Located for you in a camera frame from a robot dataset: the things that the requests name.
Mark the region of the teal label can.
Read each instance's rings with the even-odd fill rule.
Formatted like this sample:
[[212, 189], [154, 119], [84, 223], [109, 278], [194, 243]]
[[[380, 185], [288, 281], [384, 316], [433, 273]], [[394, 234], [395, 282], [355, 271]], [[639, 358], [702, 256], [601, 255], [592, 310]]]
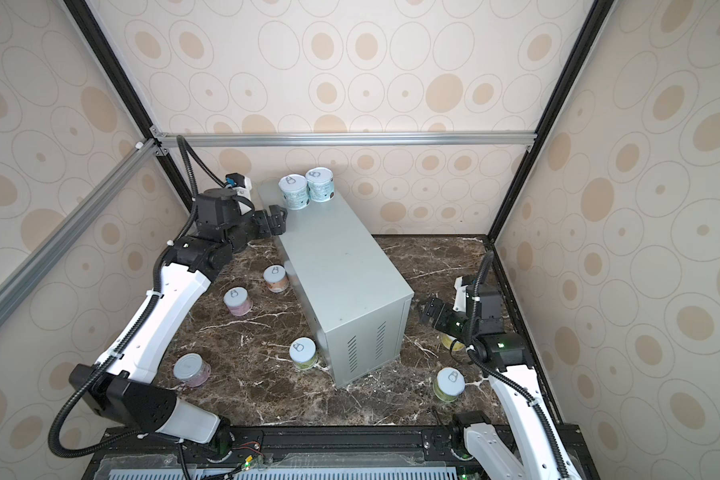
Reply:
[[306, 172], [309, 198], [312, 202], [324, 203], [335, 194], [333, 172], [325, 167], [316, 167]]
[[286, 175], [279, 180], [278, 187], [288, 210], [301, 210], [309, 205], [308, 182], [303, 175]]

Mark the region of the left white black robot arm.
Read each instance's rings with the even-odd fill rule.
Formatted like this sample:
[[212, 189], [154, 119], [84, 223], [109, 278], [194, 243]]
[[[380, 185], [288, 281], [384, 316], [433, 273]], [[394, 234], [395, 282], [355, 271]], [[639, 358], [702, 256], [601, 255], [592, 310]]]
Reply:
[[[256, 209], [248, 197], [251, 183], [240, 173], [213, 175], [216, 188], [199, 191], [194, 169], [210, 169], [185, 137], [176, 141], [192, 195], [189, 218], [158, 256], [153, 286], [124, 331], [93, 365], [79, 364], [70, 374], [75, 391], [48, 431], [49, 450], [58, 458], [88, 456], [138, 435], [194, 444], [213, 460], [232, 451], [228, 419], [180, 399], [153, 380], [195, 302], [250, 242], [284, 234], [288, 213], [278, 205]], [[126, 431], [88, 447], [65, 446], [62, 428], [79, 402]]]

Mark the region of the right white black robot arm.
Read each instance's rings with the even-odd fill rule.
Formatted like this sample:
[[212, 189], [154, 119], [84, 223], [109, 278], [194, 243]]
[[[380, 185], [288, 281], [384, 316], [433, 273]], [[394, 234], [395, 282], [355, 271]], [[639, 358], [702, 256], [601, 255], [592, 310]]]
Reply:
[[454, 302], [432, 297], [420, 311], [421, 323], [461, 344], [465, 365], [488, 380], [514, 440], [507, 446], [480, 412], [456, 414], [449, 425], [451, 451], [476, 461], [490, 479], [581, 479], [549, 414], [527, 344], [504, 325], [503, 297], [487, 282], [493, 262], [487, 253], [475, 276], [455, 281]]

